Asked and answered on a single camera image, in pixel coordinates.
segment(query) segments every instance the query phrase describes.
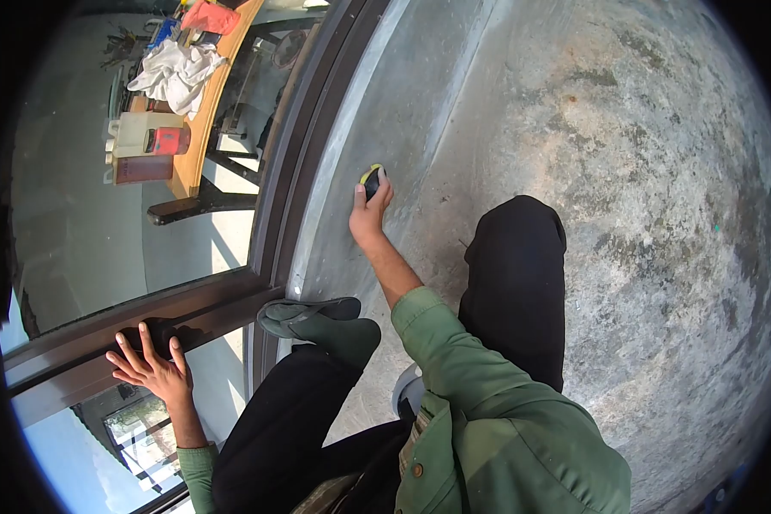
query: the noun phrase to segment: sanding sponge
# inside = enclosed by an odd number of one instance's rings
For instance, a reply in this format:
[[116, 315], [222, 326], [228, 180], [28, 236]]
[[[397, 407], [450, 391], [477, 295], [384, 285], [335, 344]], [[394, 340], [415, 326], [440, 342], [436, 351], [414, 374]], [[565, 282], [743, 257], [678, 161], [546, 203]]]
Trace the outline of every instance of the sanding sponge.
[[360, 184], [366, 189], [366, 201], [371, 200], [371, 197], [377, 192], [377, 188], [380, 187], [380, 177], [378, 176], [378, 171], [380, 169], [383, 170], [383, 173], [386, 172], [386, 169], [383, 168], [382, 164], [372, 164], [368, 171], [363, 173], [362, 177], [360, 177]]

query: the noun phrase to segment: black pants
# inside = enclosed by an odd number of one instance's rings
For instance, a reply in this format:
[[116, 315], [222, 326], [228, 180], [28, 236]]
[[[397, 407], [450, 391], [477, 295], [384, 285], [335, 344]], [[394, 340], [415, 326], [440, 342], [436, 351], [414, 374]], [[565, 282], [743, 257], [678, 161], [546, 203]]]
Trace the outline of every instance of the black pants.
[[[562, 391], [565, 232], [556, 212], [515, 197], [486, 213], [465, 251], [460, 320], [483, 344]], [[322, 447], [362, 370], [297, 345], [246, 405], [215, 466], [218, 511], [289, 512], [324, 480], [364, 471], [347, 512], [393, 512], [410, 421]]]

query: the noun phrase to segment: wrist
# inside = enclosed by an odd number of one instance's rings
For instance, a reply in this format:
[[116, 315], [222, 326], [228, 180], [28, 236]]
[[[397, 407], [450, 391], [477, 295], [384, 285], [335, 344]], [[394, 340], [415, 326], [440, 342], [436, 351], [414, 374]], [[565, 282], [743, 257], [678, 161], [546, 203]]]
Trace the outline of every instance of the wrist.
[[369, 234], [366, 238], [360, 238], [357, 242], [363, 253], [369, 257], [372, 254], [377, 254], [382, 251], [383, 248], [391, 246], [391, 241], [388, 240], [382, 230]]
[[187, 395], [181, 395], [170, 400], [165, 400], [165, 403], [168, 415], [172, 415], [172, 413], [178, 415], [195, 409], [194, 398], [191, 396], [190, 392]]

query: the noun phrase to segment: stained concrete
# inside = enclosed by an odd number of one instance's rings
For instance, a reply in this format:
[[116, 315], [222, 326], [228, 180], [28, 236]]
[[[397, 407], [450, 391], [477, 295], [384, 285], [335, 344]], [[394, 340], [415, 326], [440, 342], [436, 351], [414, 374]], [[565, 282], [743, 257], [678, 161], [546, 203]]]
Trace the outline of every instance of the stained concrete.
[[410, 362], [344, 228], [350, 179], [380, 161], [386, 231], [453, 308], [485, 211], [514, 194], [556, 209], [565, 395], [628, 460], [634, 512], [693, 507], [771, 414], [771, 111], [750, 68], [693, 2], [402, 4], [332, 132], [289, 292], [356, 294], [384, 330], [329, 440], [394, 418]]

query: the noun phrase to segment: person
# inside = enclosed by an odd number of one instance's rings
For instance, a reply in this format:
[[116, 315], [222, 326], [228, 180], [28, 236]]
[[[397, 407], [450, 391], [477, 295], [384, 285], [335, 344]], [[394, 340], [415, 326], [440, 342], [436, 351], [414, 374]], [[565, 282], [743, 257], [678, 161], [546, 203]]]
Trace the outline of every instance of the person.
[[117, 336], [126, 359], [108, 354], [114, 376], [165, 401], [195, 510], [627, 512], [627, 462], [561, 394], [565, 232], [556, 212], [518, 196], [483, 216], [465, 251], [457, 316], [384, 235], [394, 193], [379, 179], [368, 202], [355, 189], [349, 225], [422, 371], [416, 417], [322, 446], [380, 338], [348, 299], [277, 301], [258, 314], [264, 329], [313, 344], [295, 344], [271, 369], [219, 456], [195, 413], [179, 341], [170, 341], [171, 363], [155, 354], [145, 324], [144, 360]]

